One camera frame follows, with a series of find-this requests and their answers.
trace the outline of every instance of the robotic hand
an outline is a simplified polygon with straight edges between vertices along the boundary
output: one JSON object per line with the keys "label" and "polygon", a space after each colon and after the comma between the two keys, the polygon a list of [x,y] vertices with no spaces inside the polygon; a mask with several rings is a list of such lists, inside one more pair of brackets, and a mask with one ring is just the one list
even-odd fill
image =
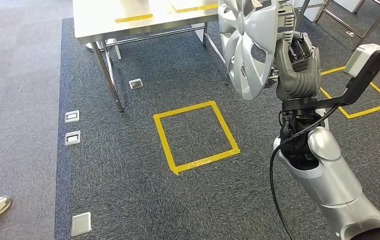
{"label": "robotic hand", "polygon": [[[317,101],[319,51],[306,33],[294,31],[292,2],[270,2],[255,9],[251,0],[220,0],[218,12],[224,58],[236,92],[251,100],[278,82],[282,127],[270,162],[278,215],[293,239],[275,197],[272,166],[276,154],[318,204],[333,239],[380,240],[380,212],[362,193],[327,120],[339,106],[355,103],[380,71],[380,46],[358,47],[344,70],[351,76],[344,94]],[[252,56],[254,45],[265,53],[263,60]]]}

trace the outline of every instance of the stainless steel table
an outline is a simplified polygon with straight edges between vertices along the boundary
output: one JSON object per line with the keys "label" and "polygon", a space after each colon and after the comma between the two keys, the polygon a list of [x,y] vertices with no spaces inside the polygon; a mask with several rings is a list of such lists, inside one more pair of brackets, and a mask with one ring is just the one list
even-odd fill
{"label": "stainless steel table", "polygon": [[[123,112],[116,91],[109,46],[153,39],[190,31],[203,30],[203,45],[208,40],[217,54],[222,57],[207,34],[207,23],[218,20],[217,0],[73,0],[75,37],[82,44],[91,43],[116,106]],[[106,44],[108,39],[157,30],[171,29],[191,24],[205,23],[203,26],[189,27],[164,33],[153,34]],[[106,54],[107,65],[97,47],[101,42]]]}

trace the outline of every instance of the gray carpet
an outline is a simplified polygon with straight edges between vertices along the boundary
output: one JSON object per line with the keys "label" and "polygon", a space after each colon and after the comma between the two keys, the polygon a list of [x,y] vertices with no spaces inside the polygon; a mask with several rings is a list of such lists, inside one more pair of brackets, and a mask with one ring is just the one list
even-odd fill
{"label": "gray carpet", "polygon": [[[357,16],[365,17],[362,11]],[[350,57],[355,39],[328,16],[317,26],[302,21],[300,29],[320,47],[323,70]],[[220,46],[216,23],[209,33]],[[380,44],[380,33],[371,39]],[[74,39],[73,20],[63,21],[56,239],[69,238],[70,217],[84,212],[91,212],[93,229],[77,240],[287,239],[268,181],[279,131],[274,90],[240,99],[223,84],[224,69],[212,48],[203,48],[193,32],[124,45],[121,53],[114,74],[124,114],[116,110],[93,53]],[[127,81],[137,78],[144,87],[129,89]],[[347,80],[336,73],[322,85],[337,96]],[[380,88],[380,74],[374,82]],[[177,176],[169,170],[153,114],[208,100],[218,104],[241,153]],[[380,95],[368,89],[347,111],[376,105]],[[80,110],[81,120],[65,125],[64,113],[72,110]],[[337,112],[330,124],[365,194],[380,209],[380,111],[350,120]],[[162,125],[177,165],[230,149],[211,109],[166,117]],[[64,133],[76,130],[82,142],[64,147]],[[329,239],[319,209],[278,162],[275,178],[293,236]]]}

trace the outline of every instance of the black cable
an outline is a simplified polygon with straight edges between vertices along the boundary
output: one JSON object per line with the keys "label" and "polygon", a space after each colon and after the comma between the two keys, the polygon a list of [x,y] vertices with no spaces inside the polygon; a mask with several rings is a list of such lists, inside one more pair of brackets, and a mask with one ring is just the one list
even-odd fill
{"label": "black cable", "polygon": [[291,240],[294,240],[293,236],[290,233],[290,230],[287,227],[287,224],[285,223],[284,217],[281,213],[280,206],[278,205],[277,196],[275,195],[275,188],[274,188],[274,174],[273,174],[273,166],[274,166],[274,159],[277,155],[278,151],[282,148],[282,146],[289,141],[297,138],[298,136],[304,134],[305,132],[308,132],[312,129],[314,129],[318,124],[320,124],[322,121],[324,121],[327,117],[329,117],[334,111],[338,109],[339,105],[335,105],[333,108],[331,108],[324,116],[322,116],[318,121],[310,125],[309,127],[301,130],[300,132],[296,133],[295,135],[291,136],[290,138],[284,140],[283,142],[278,145],[278,147],[272,152],[271,160],[269,162],[269,183],[271,185],[271,193],[272,193],[272,199],[274,200],[275,209],[277,210],[278,216],[280,217],[281,223],[283,224],[283,227],[288,235],[288,237]]}

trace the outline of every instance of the yellow tape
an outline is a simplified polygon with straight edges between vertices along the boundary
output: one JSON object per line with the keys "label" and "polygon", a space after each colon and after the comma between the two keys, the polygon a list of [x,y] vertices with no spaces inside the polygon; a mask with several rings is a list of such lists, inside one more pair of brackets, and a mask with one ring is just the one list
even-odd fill
{"label": "yellow tape", "polygon": [[203,5],[203,6],[195,6],[195,7],[189,7],[189,8],[184,8],[184,9],[175,9],[177,13],[186,13],[186,12],[191,12],[191,11],[197,11],[197,10],[206,10],[206,9],[215,9],[218,7],[217,3],[214,4],[209,4],[209,5]]}
{"label": "yellow tape", "polygon": [[175,11],[177,12],[177,13],[186,13],[186,12],[191,12],[191,11],[197,11],[197,10],[199,10],[199,7],[189,7],[189,8],[184,8],[184,9],[176,9]]}
{"label": "yellow tape", "polygon": [[117,18],[115,19],[115,22],[118,24],[118,23],[130,22],[130,21],[135,21],[135,20],[148,19],[152,17],[153,17],[153,14],[131,16],[131,17],[126,17],[126,18]]}
{"label": "yellow tape", "polygon": [[[334,73],[334,72],[338,72],[338,71],[341,71],[341,70],[344,70],[345,67],[341,66],[341,67],[337,67],[337,68],[333,68],[333,69],[330,69],[330,70],[327,70],[327,71],[323,71],[321,73],[321,75],[326,75],[326,74],[331,74],[331,73]],[[375,89],[377,90],[378,93],[380,93],[380,89],[373,83],[373,82],[370,82],[370,85]],[[328,94],[323,88],[320,88],[321,92],[328,98],[330,99],[331,96],[330,94]],[[352,113],[352,114],[348,114],[342,107],[339,107],[338,108],[340,110],[340,112],[346,116],[346,118],[354,118],[354,117],[359,117],[359,116],[362,116],[362,115],[365,115],[365,114],[370,114],[372,112],[375,112],[375,111],[378,111],[380,110],[380,106],[377,106],[377,107],[373,107],[373,108],[370,108],[370,109],[367,109],[367,110],[364,110],[364,111],[360,111],[360,112],[355,112],[355,113]]]}
{"label": "yellow tape", "polygon": [[344,70],[345,69],[345,67],[343,67],[343,66],[341,66],[341,67],[336,67],[336,68],[333,68],[333,69],[330,69],[330,70],[327,70],[327,71],[323,71],[322,73],[321,73],[321,75],[327,75],[327,74],[332,74],[332,73],[334,73],[334,72],[338,72],[338,71],[341,71],[341,70]]}
{"label": "yellow tape", "polygon": [[[188,112],[191,110],[200,109],[202,107],[205,108],[208,106],[211,106],[213,108],[213,111],[214,111],[216,117],[218,118],[219,124],[221,125],[229,143],[231,144],[231,150],[221,152],[221,153],[209,156],[209,157],[205,157],[205,158],[200,159],[200,160],[189,162],[187,164],[176,166],[174,159],[172,157],[171,150],[169,148],[168,141],[166,140],[165,131],[163,130],[162,123],[160,122],[160,118],[172,116],[175,114],[184,113],[186,111]],[[163,147],[163,150],[165,152],[166,161],[168,162],[168,165],[169,165],[169,168],[171,169],[171,171],[173,173],[175,173],[176,175],[178,175],[179,172],[182,172],[182,171],[185,171],[185,170],[188,170],[191,168],[195,168],[197,166],[205,165],[205,164],[211,163],[213,161],[224,159],[224,158],[227,158],[229,156],[240,153],[240,149],[238,148],[237,143],[235,142],[235,139],[232,136],[231,131],[229,130],[227,123],[224,120],[224,117],[222,116],[221,112],[219,111],[218,105],[216,105],[216,103],[214,101],[207,101],[207,102],[195,104],[192,106],[182,107],[179,109],[154,114],[153,118],[154,118],[154,122],[156,124],[157,132],[159,133],[160,142],[162,143],[162,147]]]}
{"label": "yellow tape", "polygon": [[174,159],[172,158],[171,149],[169,148],[168,141],[166,140],[165,131],[163,130],[162,123],[158,114],[153,115],[154,123],[156,124],[157,132],[159,132],[160,142],[162,143],[163,150],[165,152],[166,161],[168,161],[169,168],[172,172],[178,175]]}
{"label": "yellow tape", "polygon": [[200,10],[205,10],[205,9],[215,9],[218,7],[218,4],[217,3],[214,3],[214,4],[209,4],[209,5],[204,5],[204,6],[201,6],[200,7]]}

